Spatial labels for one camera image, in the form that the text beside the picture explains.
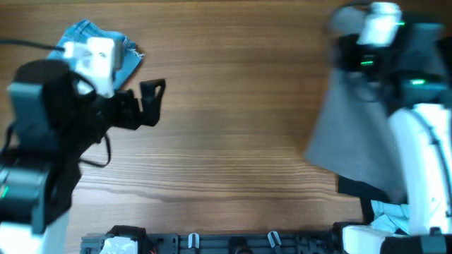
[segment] denim fabric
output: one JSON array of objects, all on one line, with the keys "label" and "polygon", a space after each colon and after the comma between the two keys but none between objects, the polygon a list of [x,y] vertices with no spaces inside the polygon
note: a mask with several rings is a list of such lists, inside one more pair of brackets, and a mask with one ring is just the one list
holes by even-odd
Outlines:
[{"label": "denim fabric", "polygon": [[[113,82],[114,89],[118,90],[126,82],[127,78],[135,71],[141,62],[144,54],[136,51],[136,43],[132,42],[126,35],[115,31],[104,31],[89,20],[82,20],[66,29],[58,42],[62,46],[65,42],[86,42],[89,37],[106,37],[119,40],[124,45],[124,60],[122,68],[115,73]],[[47,57],[48,59],[62,59],[63,52],[53,51]],[[74,59],[65,59],[72,69],[75,68]]]}]

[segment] gray fabric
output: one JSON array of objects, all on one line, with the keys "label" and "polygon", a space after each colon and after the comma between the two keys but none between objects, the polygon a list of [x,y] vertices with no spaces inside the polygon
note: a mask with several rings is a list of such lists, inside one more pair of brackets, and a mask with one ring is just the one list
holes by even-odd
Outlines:
[{"label": "gray fabric", "polygon": [[[347,8],[333,19],[332,27],[350,34],[359,33],[363,24],[364,14]],[[445,73],[438,57],[432,68]],[[349,84],[343,71],[332,70],[323,109],[305,157],[319,167],[379,188],[391,201],[399,202],[406,194],[405,183],[388,115],[380,102],[357,99],[357,92]]]}]

